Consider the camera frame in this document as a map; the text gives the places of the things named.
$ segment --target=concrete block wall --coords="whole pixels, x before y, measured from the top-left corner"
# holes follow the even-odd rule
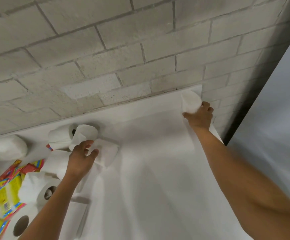
[[[289,44],[290,0],[0,0],[0,134],[202,83],[224,138]]]

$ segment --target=tissue paper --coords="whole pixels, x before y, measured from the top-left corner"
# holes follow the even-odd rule
[[[89,148],[88,154],[90,154],[94,149],[99,150],[99,154],[95,158],[95,163],[101,165],[104,168],[107,168],[115,159],[115,156],[118,152],[118,145],[98,138]]]
[[[15,161],[27,154],[25,141],[16,135],[0,138],[0,161]]]
[[[48,133],[47,148],[52,150],[66,149],[70,146],[73,136],[76,132],[77,125],[63,125]]]
[[[74,240],[80,237],[78,232],[82,222],[87,204],[70,202],[64,219],[62,230],[60,231],[59,240]]]
[[[55,174],[60,180],[63,179],[66,173],[70,152],[52,151],[44,163],[41,172]]]
[[[75,135],[72,139],[69,149],[73,151],[76,145],[79,145],[82,141],[96,140],[98,137],[98,131],[91,125],[79,125],[76,129]]]
[[[183,113],[196,113],[202,105],[202,99],[193,91],[185,91],[182,93],[182,110]]]
[[[16,212],[2,237],[2,240],[17,240],[38,214],[35,204],[27,204]]]
[[[55,192],[60,180],[47,176],[44,172],[27,173],[18,191],[20,202],[43,206]]]

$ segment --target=forearm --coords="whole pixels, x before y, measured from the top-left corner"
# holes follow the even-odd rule
[[[290,211],[290,199],[269,178],[233,154],[207,129],[195,130],[211,170],[228,201]]]
[[[77,184],[77,180],[65,176],[19,240],[58,240],[70,199]]]

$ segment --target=person's left hand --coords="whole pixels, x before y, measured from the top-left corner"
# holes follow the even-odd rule
[[[70,177],[72,180],[76,180],[79,183],[82,178],[90,171],[95,158],[97,157],[99,150],[95,149],[86,156],[88,148],[94,143],[92,140],[81,142],[81,144],[74,147],[73,152],[69,156],[66,177]]]

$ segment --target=person's right arm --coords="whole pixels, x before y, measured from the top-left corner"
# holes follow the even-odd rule
[[[209,103],[203,102],[195,114],[183,115],[242,228],[255,240],[290,240],[290,199],[209,131],[212,112]]]

